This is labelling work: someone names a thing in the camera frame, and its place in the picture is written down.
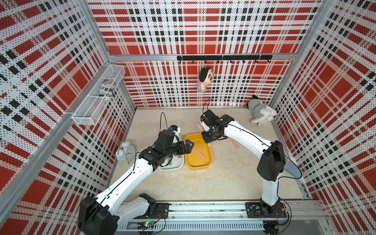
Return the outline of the white plastic storage box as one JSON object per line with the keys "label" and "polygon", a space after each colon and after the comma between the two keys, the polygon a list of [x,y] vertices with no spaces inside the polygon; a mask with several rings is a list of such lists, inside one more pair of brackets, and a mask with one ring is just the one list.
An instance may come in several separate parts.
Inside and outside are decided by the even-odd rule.
{"label": "white plastic storage box", "polygon": [[185,163],[185,156],[183,155],[173,155],[165,159],[161,166],[158,167],[160,171],[163,172],[173,172],[180,170]]}

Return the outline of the yellow plastic storage box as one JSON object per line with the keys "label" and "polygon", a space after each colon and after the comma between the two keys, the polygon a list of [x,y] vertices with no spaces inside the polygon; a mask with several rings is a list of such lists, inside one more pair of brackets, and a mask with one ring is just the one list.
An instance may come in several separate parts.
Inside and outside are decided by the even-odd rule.
{"label": "yellow plastic storage box", "polygon": [[188,134],[185,140],[194,143],[192,152],[185,155],[187,166],[192,170],[208,168],[212,164],[212,152],[210,146],[203,140],[201,133]]}

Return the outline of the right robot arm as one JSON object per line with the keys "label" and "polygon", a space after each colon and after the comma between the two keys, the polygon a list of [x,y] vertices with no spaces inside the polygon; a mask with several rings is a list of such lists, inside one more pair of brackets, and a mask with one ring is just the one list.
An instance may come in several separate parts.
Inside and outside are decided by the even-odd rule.
{"label": "right robot arm", "polygon": [[303,172],[295,163],[286,158],[284,147],[279,141],[266,140],[245,127],[227,114],[221,117],[211,110],[205,111],[200,117],[200,124],[203,128],[201,135],[205,143],[210,144],[231,138],[254,153],[259,159],[257,172],[262,178],[262,194],[259,201],[260,213],[264,217],[273,217],[275,213],[281,212],[283,206],[279,196],[279,183],[283,178],[282,174],[286,164],[294,166],[299,172],[298,176],[291,176],[291,179],[301,179]]}

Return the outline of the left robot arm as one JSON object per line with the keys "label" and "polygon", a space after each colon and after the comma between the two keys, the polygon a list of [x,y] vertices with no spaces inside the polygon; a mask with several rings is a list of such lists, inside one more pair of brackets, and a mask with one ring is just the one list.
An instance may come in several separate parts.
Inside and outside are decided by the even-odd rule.
{"label": "left robot arm", "polygon": [[128,195],[146,177],[160,167],[168,157],[190,154],[194,143],[179,140],[173,130],[159,132],[155,143],[144,149],[135,163],[115,183],[97,196],[87,196],[79,207],[78,228],[86,235],[113,235],[118,226],[139,216],[161,217],[156,201],[142,193],[131,202],[124,203]]}

